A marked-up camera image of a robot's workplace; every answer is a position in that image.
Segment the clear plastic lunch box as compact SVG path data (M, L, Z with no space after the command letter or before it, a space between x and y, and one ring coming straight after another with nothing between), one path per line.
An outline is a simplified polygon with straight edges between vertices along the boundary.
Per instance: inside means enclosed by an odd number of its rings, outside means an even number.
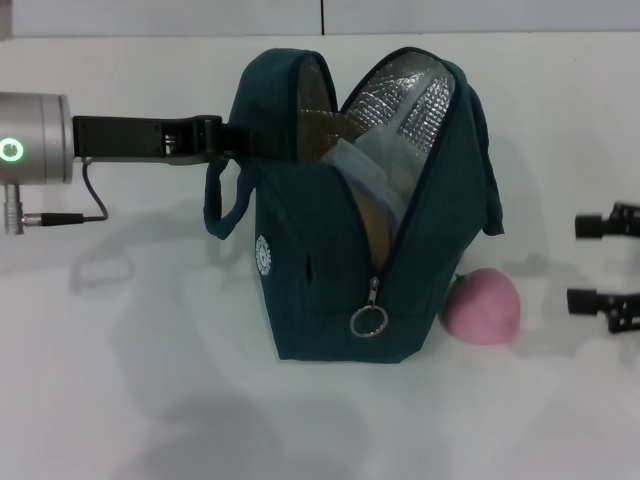
M340 138L321 157L358 187L388 218L393 229L402 222L427 154L397 130L379 125L354 142Z

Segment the yellow banana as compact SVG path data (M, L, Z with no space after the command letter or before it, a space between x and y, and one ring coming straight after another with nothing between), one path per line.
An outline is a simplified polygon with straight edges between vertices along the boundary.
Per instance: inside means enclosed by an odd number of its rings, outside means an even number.
M359 127L345 115L322 110L303 110L298 113L298 159L304 163L325 164L321 157L340 138L354 142L360 134ZM346 182L364 223L373 265L380 268L389 256L396 229L392 228L383 210L362 190L350 185L347 180Z

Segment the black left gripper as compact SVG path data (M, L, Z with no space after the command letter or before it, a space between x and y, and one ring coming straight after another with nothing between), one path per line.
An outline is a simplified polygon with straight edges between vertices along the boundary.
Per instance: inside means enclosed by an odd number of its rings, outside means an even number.
M219 116L179 119L75 116L74 153L94 163L190 166L227 159L283 159L285 129L248 129Z

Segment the dark blue insulated lunch bag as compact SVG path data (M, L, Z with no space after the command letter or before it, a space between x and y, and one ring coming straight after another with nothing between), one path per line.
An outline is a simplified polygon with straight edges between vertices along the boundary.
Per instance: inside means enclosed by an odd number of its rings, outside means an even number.
M303 110L345 115L360 136L389 126L427 154L380 268L346 180L333 166L298 159ZM504 231L486 118L463 70L405 47L339 102L321 54L271 49L245 68L229 122L287 132L283 159L235 160L229 211L222 208L223 165L211 164L204 203L206 229L219 239L248 208L255 211L254 257L279 357L398 363L418 352L465 250L479 233Z

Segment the pink toy peach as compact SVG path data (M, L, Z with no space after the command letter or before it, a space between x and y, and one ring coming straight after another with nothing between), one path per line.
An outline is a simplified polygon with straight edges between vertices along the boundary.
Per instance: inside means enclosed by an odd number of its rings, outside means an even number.
M471 345L508 344L520 333L520 297L501 270L481 268L456 274L440 322L450 335Z

